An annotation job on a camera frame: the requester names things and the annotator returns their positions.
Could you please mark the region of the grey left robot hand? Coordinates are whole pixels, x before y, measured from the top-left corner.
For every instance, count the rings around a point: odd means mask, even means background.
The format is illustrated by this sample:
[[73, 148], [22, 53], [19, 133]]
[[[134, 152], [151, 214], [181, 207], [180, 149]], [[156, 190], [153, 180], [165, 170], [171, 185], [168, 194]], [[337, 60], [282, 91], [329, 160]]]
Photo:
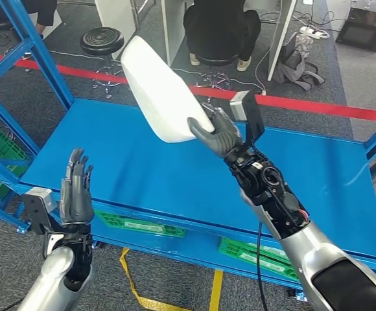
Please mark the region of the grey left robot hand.
[[88, 159], [82, 148], [76, 148], [70, 155], [59, 203], [63, 225], [88, 224], [94, 218], [90, 191], [93, 166], [88, 165]]

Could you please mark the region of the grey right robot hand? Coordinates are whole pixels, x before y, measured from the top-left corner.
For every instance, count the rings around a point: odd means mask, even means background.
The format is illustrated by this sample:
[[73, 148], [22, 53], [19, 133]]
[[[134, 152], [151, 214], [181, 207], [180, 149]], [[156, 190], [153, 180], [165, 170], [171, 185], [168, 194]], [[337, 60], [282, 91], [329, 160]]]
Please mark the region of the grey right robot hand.
[[220, 158], [224, 158], [231, 150], [242, 145], [242, 140], [239, 129], [222, 108], [214, 107], [208, 103], [202, 103], [202, 106], [214, 130], [210, 133], [197, 120], [193, 117], [187, 118], [188, 127], [197, 139]]

